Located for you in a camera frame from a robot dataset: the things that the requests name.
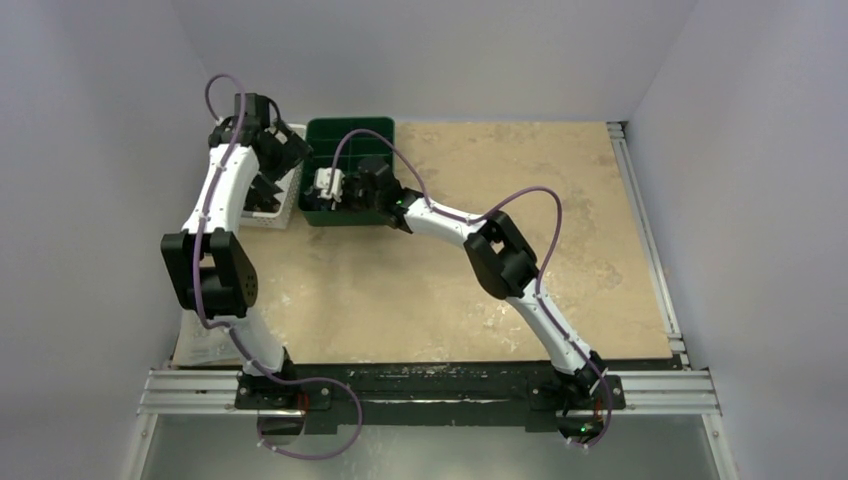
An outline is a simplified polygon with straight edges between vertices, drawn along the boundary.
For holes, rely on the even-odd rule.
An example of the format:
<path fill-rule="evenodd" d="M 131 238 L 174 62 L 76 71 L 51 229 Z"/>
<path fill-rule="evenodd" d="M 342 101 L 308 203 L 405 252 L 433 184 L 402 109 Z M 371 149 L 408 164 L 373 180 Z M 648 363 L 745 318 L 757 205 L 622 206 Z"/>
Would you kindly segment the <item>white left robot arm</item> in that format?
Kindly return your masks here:
<path fill-rule="evenodd" d="M 246 375 L 264 377 L 259 395 L 272 408 L 297 399 L 284 373 L 288 353 L 255 309 L 258 273 L 238 238 L 244 216 L 284 207 L 280 183 L 309 158 L 305 140 L 282 120 L 271 98 L 238 94 L 233 115 L 208 138 L 207 174 L 189 218 L 162 237 L 160 250 L 181 307 L 206 330 L 233 343 Z"/>

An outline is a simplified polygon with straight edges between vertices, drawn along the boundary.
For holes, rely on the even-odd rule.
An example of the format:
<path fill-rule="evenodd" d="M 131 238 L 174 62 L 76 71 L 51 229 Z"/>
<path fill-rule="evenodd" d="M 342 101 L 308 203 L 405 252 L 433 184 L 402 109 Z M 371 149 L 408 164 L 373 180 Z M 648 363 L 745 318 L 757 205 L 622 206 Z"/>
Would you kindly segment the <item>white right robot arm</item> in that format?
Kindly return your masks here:
<path fill-rule="evenodd" d="M 461 248 L 481 288 L 523 318 L 550 358 L 564 399 L 584 407 L 611 386 L 603 360 L 581 339 L 551 299 L 539 259 L 510 216 L 495 207 L 482 215 L 433 201 L 424 188 L 401 184 L 381 158 L 361 161 L 353 174 L 331 166 L 314 186 L 334 207 L 374 212 L 389 227 L 431 236 Z"/>

